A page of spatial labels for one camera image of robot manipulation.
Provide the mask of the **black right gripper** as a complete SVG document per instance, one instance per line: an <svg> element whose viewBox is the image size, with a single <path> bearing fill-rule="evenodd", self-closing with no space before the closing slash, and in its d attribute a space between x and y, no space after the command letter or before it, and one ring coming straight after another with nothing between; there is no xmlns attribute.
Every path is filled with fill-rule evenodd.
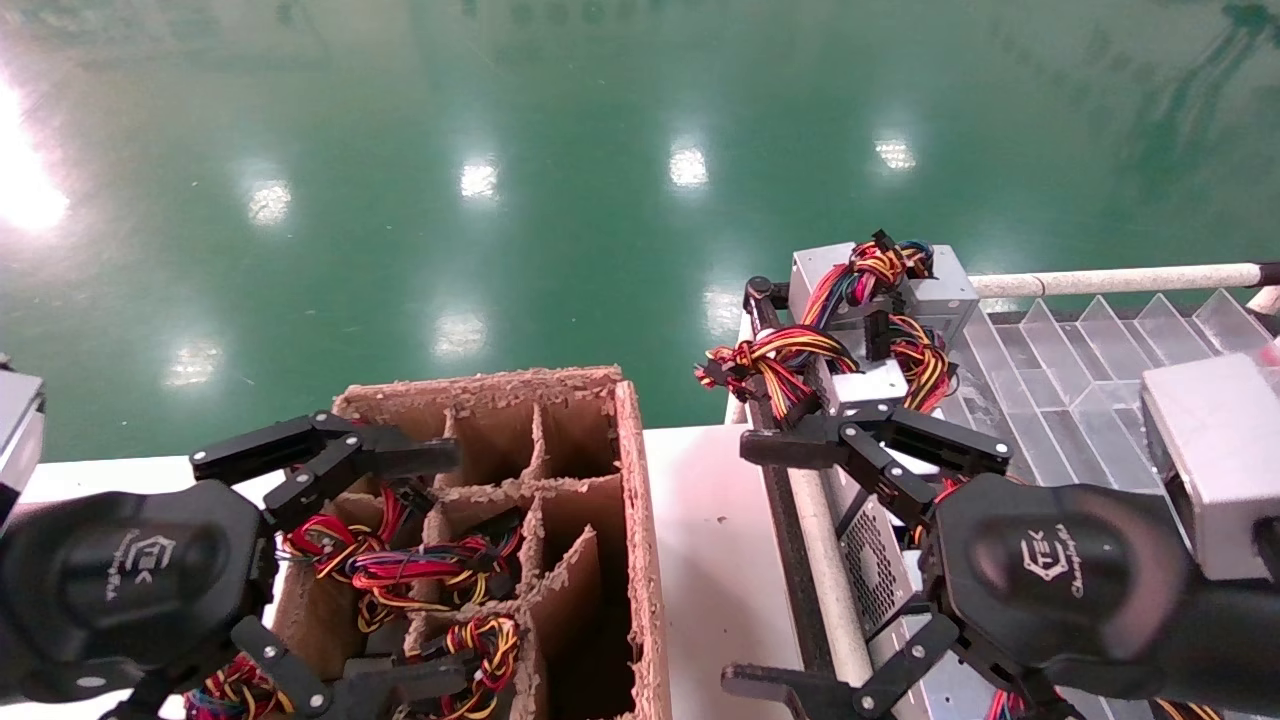
<svg viewBox="0 0 1280 720"><path fill-rule="evenodd" d="M896 454L972 480L940 501ZM933 615L861 685L728 664L723 692L781 703L795 719L896 719L956 641L984 679L1027 694L1060 685L1139 698L1166 683L1158 652L1190 582L1190 552L1157 495L980 475L1007 470L1010 443L909 407L852 405L787 430L746 430L740 456L838 468L908 527L931 527L922 571L952 620Z"/></svg>

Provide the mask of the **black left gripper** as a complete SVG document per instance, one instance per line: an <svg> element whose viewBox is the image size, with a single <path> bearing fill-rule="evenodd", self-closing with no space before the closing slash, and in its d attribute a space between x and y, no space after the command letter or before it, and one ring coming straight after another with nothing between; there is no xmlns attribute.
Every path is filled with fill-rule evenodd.
<svg viewBox="0 0 1280 720"><path fill-rule="evenodd" d="M315 413L196 451L206 482L177 492L20 509L3 533L3 702L197 685L233 660L232 629L273 596L271 529L293 532L365 477L434 477L461 459L452 438ZM285 479L264 497L266 523L228 486L274 471Z"/></svg>

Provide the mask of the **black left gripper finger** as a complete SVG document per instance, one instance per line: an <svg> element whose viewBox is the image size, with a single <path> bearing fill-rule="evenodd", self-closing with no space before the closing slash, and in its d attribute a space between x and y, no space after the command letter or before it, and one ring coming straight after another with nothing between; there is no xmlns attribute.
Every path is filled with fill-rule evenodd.
<svg viewBox="0 0 1280 720"><path fill-rule="evenodd" d="M232 642L292 703L285 719L390 719L412 701L439 698L470 688L477 656L471 650L426 662L392 665L323 682L283 641L246 618L232 628Z"/></svg>

